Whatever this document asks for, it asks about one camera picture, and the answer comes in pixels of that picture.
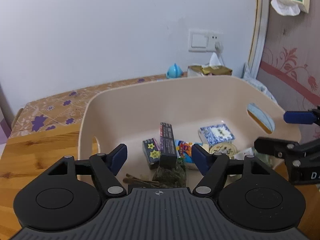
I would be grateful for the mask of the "green fabric scrunchie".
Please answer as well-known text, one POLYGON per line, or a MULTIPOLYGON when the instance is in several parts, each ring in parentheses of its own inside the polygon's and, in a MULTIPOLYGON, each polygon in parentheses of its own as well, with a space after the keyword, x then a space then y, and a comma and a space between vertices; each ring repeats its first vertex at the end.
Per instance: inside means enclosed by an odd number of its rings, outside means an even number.
POLYGON ((262 154, 257 151, 254 152, 254 155, 261 160, 264 164, 266 164, 268 167, 273 168, 273 158, 270 155, 262 154))

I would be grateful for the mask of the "black star pattern box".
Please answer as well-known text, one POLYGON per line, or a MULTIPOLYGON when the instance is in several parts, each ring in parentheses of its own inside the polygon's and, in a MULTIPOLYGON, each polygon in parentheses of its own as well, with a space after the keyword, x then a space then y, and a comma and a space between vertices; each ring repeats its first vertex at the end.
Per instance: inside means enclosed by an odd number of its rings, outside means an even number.
POLYGON ((151 170, 159 166, 161 151, 155 138, 142 141, 142 149, 151 170))

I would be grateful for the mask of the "blue toy figure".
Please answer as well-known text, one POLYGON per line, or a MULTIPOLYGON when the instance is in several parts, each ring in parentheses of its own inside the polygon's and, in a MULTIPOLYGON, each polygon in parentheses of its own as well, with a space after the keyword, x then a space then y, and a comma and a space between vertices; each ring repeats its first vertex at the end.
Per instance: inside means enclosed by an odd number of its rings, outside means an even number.
POLYGON ((184 72, 181 70, 180 66, 176 63, 169 67, 166 73, 167 79, 176 79, 184 75, 184 72))

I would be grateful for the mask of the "white wall switch socket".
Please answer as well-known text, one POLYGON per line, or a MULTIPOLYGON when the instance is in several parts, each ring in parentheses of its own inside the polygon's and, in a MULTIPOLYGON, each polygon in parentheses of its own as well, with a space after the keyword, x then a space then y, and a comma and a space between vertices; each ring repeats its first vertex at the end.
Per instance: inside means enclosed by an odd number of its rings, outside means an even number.
POLYGON ((189 29, 188 51, 189 52, 217 52, 216 44, 222 44, 223 33, 203 30, 189 29))

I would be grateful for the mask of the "green dried herb bag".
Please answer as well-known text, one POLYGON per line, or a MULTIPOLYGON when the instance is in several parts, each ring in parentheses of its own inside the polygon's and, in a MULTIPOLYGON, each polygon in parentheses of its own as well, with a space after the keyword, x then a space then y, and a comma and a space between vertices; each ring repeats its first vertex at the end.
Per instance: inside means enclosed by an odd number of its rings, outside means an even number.
POLYGON ((186 187, 187 173, 184 160, 178 158, 176 167, 172 169, 159 166, 153 174, 152 180, 159 182, 161 188, 186 187))

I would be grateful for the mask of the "white small cardboard box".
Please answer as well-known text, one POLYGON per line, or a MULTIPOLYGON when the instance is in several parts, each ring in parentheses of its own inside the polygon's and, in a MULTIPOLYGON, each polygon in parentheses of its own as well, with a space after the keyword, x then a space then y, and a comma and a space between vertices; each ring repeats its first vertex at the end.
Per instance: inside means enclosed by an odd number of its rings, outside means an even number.
POLYGON ((244 149, 233 156, 235 160, 244 160, 245 156, 254 155, 254 150, 252 147, 244 149))

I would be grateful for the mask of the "beige plastic storage bin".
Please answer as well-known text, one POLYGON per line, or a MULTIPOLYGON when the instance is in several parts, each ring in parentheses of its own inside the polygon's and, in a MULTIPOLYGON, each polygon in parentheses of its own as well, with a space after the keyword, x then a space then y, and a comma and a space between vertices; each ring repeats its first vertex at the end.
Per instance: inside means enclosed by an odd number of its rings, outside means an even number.
POLYGON ((128 150, 127 161, 117 175, 152 176, 142 142, 159 138, 160 124, 172 125, 174 137, 199 142, 199 129, 225 124, 235 135, 238 150, 253 146, 267 133, 249 116, 247 107, 255 104, 273 121, 271 137, 300 141, 299 127, 287 124, 284 110, 246 81, 232 76, 170 79, 113 88, 93 97, 82 119, 78 158, 93 154, 93 142, 99 153, 109 153, 119 144, 128 150))

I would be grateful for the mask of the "round cream tin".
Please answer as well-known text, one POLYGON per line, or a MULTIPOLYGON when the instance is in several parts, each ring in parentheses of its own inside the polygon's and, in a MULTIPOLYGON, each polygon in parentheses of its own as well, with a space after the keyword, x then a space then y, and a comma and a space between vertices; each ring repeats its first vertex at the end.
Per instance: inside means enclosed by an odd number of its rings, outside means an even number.
POLYGON ((216 145, 210 146, 209 153, 222 153, 228 155, 230 159, 233 159, 234 156, 238 153, 238 149, 233 143, 221 142, 216 145))

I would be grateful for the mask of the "gold tissue box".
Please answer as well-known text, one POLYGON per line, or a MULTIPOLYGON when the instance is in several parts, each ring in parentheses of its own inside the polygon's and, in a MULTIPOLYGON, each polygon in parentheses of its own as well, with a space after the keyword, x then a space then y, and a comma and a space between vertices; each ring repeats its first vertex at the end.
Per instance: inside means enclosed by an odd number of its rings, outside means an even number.
POLYGON ((194 64, 188 66, 187 77, 213 76, 213 75, 232 75, 232 70, 223 64, 223 60, 216 52, 211 55, 208 64, 194 64))

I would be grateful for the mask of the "long dark printed box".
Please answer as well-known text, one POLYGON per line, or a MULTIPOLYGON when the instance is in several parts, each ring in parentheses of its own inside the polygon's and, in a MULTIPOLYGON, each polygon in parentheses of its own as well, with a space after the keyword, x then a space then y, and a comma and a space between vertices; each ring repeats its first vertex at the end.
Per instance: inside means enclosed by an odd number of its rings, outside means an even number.
POLYGON ((160 123, 160 167, 172 169, 176 167, 177 152, 172 125, 168 123, 160 123))

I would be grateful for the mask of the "floral patterned side cabinet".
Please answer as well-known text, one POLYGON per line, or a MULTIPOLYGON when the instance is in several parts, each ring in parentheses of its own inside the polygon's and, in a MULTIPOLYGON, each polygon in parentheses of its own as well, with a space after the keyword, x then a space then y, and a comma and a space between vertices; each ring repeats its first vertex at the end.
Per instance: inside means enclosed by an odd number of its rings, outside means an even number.
POLYGON ((112 88, 165 79, 164 74, 137 77, 71 90, 29 102, 18 111, 12 123, 10 137, 21 137, 60 126, 78 124, 84 116, 88 102, 98 93, 112 88))

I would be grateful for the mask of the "blue white porcelain pattern box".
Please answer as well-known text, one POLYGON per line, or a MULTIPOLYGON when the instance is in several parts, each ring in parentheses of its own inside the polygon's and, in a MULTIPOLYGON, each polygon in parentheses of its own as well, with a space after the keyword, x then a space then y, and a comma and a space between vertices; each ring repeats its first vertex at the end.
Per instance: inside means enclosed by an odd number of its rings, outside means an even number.
POLYGON ((234 134, 226 124, 201 127, 199 129, 199 137, 204 144, 208 144, 209 146, 235 140, 234 134))

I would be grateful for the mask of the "colourful cartoon tin box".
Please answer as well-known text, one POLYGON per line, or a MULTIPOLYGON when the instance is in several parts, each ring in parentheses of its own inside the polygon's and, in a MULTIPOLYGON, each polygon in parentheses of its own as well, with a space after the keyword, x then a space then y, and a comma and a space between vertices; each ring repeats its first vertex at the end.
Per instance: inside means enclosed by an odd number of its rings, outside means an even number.
POLYGON ((199 142, 187 142, 183 140, 175 140, 175 147, 177 151, 177 156, 184 160, 186 168, 190 170, 198 170, 197 166, 193 162, 192 159, 192 146, 193 145, 200 145, 204 148, 207 152, 209 151, 209 145, 203 144, 199 142))

